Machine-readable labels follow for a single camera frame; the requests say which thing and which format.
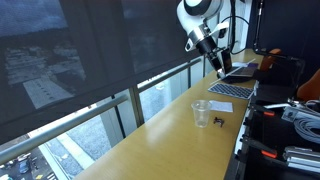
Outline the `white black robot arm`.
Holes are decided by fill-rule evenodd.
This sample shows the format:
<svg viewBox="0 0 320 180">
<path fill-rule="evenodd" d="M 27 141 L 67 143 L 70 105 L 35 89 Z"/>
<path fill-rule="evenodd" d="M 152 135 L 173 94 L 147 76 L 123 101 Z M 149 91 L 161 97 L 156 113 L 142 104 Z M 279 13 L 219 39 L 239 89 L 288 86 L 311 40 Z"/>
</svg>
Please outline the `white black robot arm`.
<svg viewBox="0 0 320 180">
<path fill-rule="evenodd" d="M 189 52 L 197 49 L 209 60 L 220 76 L 225 76 L 229 69 L 217 56 L 218 47 L 215 38 L 225 36 L 229 23 L 219 23 L 211 30 L 207 21 L 220 12 L 223 4 L 224 0 L 181 0 L 176 10 L 178 20 L 188 37 L 185 50 Z"/>
</svg>

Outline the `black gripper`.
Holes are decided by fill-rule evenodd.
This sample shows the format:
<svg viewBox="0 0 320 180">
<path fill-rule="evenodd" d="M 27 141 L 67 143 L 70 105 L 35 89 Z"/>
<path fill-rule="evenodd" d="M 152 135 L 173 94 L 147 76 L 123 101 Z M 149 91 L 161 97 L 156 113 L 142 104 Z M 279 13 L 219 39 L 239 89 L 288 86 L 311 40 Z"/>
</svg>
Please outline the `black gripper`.
<svg viewBox="0 0 320 180">
<path fill-rule="evenodd" d="M 215 38 L 223 38 L 229 28 L 228 22 L 219 23 L 213 31 L 206 24 L 195 27 L 189 34 L 185 45 L 187 52 L 197 49 L 201 55 L 213 52 L 216 48 Z M 232 69 L 230 50 L 221 52 L 225 73 Z M 208 60 L 217 73 L 222 72 L 222 66 L 217 56 L 209 56 Z"/>
</svg>

